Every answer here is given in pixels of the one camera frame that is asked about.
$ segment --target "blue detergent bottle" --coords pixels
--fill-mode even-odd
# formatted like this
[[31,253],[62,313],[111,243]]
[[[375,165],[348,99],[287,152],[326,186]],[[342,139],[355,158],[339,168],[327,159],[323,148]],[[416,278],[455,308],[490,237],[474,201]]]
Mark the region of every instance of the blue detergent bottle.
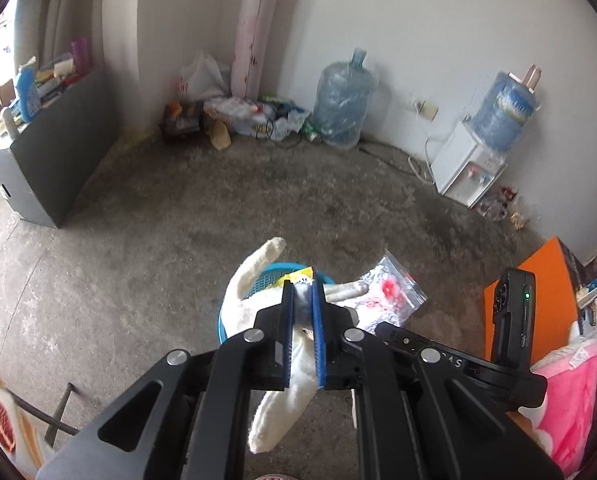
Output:
[[14,80],[14,90],[19,99],[22,120],[29,123],[40,112],[40,96],[34,83],[35,70],[31,66],[21,66]]

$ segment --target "white plush toy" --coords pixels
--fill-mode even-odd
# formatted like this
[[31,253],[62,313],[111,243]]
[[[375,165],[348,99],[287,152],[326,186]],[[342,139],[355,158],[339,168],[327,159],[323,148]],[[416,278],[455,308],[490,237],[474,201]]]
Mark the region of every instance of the white plush toy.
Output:
[[[282,288],[267,288],[243,299],[252,289],[261,272],[273,263],[285,248],[283,238],[272,238],[247,257],[227,285],[221,321],[228,337],[254,326],[256,313],[280,303]],[[292,338],[290,387],[283,392],[267,392],[263,397],[248,438],[252,453],[272,450],[298,420],[318,388],[313,360],[311,331],[311,285],[297,283],[294,295],[294,332]],[[361,282],[325,285],[328,303],[347,300],[367,292]]]

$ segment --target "blue basket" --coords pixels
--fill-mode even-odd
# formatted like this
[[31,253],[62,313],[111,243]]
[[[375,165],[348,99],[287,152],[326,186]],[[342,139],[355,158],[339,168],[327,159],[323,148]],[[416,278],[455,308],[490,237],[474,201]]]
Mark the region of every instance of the blue basket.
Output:
[[[245,298],[249,298],[250,296],[256,294],[257,292],[268,288],[272,283],[277,282],[280,278],[282,278],[285,274],[289,274],[290,272],[294,272],[296,270],[305,269],[306,265],[302,264],[293,264],[289,262],[279,262],[276,264],[271,264],[267,266],[265,270],[261,272],[259,279],[256,280],[252,290],[250,290]],[[329,276],[325,276],[320,272],[316,272],[318,277],[322,280],[323,283],[328,283],[333,285],[335,282]],[[220,320],[221,312],[223,311],[223,305],[221,304],[220,310],[218,311],[218,340],[220,344],[223,344],[227,339],[227,334],[225,332],[225,327],[223,326],[223,322]]]

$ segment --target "pink fabric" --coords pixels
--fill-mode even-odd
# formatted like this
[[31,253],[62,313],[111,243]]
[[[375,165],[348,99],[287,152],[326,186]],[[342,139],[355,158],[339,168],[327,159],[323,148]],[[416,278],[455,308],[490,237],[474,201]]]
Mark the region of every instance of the pink fabric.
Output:
[[547,393],[540,408],[521,408],[532,420],[543,449],[567,478],[581,466],[591,429],[597,387],[597,342],[549,364],[532,369],[547,378]]
[[232,64],[232,95],[258,99],[276,0],[242,0]]

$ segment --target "gray counter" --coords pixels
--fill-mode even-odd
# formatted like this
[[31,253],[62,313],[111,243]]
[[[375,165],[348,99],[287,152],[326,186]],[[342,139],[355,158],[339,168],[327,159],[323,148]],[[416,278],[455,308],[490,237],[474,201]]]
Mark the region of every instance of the gray counter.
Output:
[[102,70],[70,86],[11,140],[0,137],[0,187],[30,222],[59,227],[118,137],[118,112]]

